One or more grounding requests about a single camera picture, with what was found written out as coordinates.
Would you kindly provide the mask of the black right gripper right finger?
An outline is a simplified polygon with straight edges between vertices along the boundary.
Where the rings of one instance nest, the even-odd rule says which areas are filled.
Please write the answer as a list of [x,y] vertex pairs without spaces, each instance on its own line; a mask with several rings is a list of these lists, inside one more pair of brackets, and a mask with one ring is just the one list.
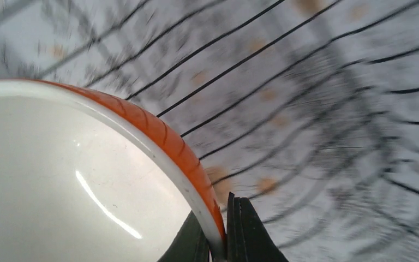
[[227,261],[288,262],[248,198],[230,192],[226,217]]

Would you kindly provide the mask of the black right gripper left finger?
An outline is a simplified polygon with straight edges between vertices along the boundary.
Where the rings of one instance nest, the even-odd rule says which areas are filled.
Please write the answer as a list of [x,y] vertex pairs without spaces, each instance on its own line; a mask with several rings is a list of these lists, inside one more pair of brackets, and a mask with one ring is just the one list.
[[158,262],[208,262],[210,248],[200,224],[191,211],[168,250]]

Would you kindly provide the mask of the orange bowl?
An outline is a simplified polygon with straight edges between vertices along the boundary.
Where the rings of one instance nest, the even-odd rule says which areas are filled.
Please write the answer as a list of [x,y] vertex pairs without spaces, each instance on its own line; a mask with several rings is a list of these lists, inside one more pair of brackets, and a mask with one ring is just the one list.
[[0,261],[158,261],[191,211],[225,261],[216,194],[166,123],[99,91],[0,80]]

